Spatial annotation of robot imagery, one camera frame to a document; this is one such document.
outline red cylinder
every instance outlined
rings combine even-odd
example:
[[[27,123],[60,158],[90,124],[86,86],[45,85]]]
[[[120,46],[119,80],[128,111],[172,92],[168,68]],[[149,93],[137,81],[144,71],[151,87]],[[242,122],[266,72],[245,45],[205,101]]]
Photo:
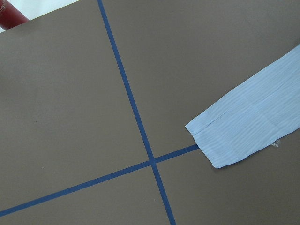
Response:
[[[29,20],[7,0],[0,0],[0,27],[8,30]]]

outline striped fabric strip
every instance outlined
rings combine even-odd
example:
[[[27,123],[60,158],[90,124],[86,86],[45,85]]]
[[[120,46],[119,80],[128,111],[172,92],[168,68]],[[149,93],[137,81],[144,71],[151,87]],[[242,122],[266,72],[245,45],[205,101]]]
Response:
[[[215,168],[245,159],[300,127],[300,45],[186,125]]]

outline blue tape line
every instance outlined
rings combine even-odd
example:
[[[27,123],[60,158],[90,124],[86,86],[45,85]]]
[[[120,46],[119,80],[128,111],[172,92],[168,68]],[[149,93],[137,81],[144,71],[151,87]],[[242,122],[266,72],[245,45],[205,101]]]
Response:
[[[162,161],[165,161],[165,160],[168,160],[168,159],[171,159],[171,158],[183,155],[185,153],[188,153],[188,152],[191,152],[191,151],[194,151],[194,150],[197,150],[197,149],[199,149],[198,145],[194,144],[194,145],[191,145],[189,147],[186,147],[186,148],[183,148],[183,149],[171,152],[169,154],[157,157],[157,158],[155,158],[155,161],[156,161],[156,163],[160,163]]]
[[[151,164],[151,167],[152,167],[152,170],[153,170],[153,173],[154,173],[157,185],[158,185],[158,189],[160,191],[160,195],[163,199],[163,203],[164,203],[164,206],[165,206],[166,213],[168,215],[170,224],[175,225],[176,222],[175,222],[175,219],[174,219],[174,215],[172,213],[171,206],[170,206],[170,203],[168,201],[168,198],[167,198],[167,195],[166,195],[166,192],[165,192],[165,188],[164,188],[164,185],[162,183],[162,180],[161,180],[161,177],[160,177],[160,174],[159,174],[159,171],[158,171],[158,168],[157,168],[157,165],[156,165],[156,162],[155,162],[155,159],[154,159],[154,156],[153,156],[153,153],[152,153],[152,150],[151,150],[146,132],[145,132],[145,128],[144,128],[143,123],[142,123],[141,116],[138,112],[137,105],[135,103],[135,99],[133,97],[133,93],[131,91],[129,81],[128,81],[127,76],[126,76],[125,69],[123,67],[123,63],[121,61],[121,57],[120,57],[116,42],[114,40],[113,33],[112,33],[111,27],[109,25],[108,18],[107,18],[102,0],[98,0],[98,5],[99,5],[100,11],[101,11],[101,15],[102,15],[103,22],[104,22],[104,25],[105,25],[105,28],[106,28],[106,31],[107,31],[107,35],[108,35],[109,40],[111,42],[112,50],[113,50],[114,56],[115,56],[117,64],[118,64],[118,67],[119,67],[119,70],[120,70],[120,73],[121,73],[121,77],[122,77],[122,80],[123,80],[123,83],[124,83],[124,86],[125,86],[125,89],[126,89],[126,92],[127,92],[127,95],[128,95],[128,98],[129,98],[129,101],[130,101],[130,104],[131,104],[131,107],[132,107],[132,110],[133,110],[133,113],[135,115],[136,123],[139,127],[139,130],[140,130],[140,133],[141,133],[141,136],[142,136],[142,140],[144,142],[144,145],[145,145],[145,148],[146,148],[146,151],[147,151],[147,154],[148,154],[148,158],[149,158],[149,161],[150,161],[150,164]]]
[[[10,214],[10,213],[13,213],[13,212],[17,212],[17,211],[23,210],[25,208],[28,208],[28,207],[31,207],[31,206],[34,206],[34,205],[37,205],[37,204],[40,204],[40,203],[47,202],[47,201],[52,200],[54,198],[58,198],[58,197],[67,195],[67,194],[70,194],[72,192],[84,189],[84,188],[88,188],[90,186],[102,183],[104,181],[111,180],[113,178],[122,176],[124,174],[131,173],[133,171],[145,168],[147,166],[150,166],[150,162],[149,161],[143,162],[143,163],[139,163],[137,165],[128,167],[128,168],[123,169],[123,170],[119,170],[119,171],[113,172],[113,173],[105,175],[103,177],[99,177],[99,178],[96,178],[94,180],[90,180],[90,181],[87,181],[85,183],[82,183],[82,184],[79,184],[79,185],[76,185],[76,186],[73,186],[73,187],[69,187],[69,188],[64,189],[62,191],[55,192],[53,194],[50,194],[50,195],[47,195],[47,196],[44,196],[44,197],[32,200],[30,202],[26,202],[26,203],[23,203],[21,205],[14,206],[14,207],[9,208],[7,210],[0,211],[0,217],[5,216],[5,215]]]

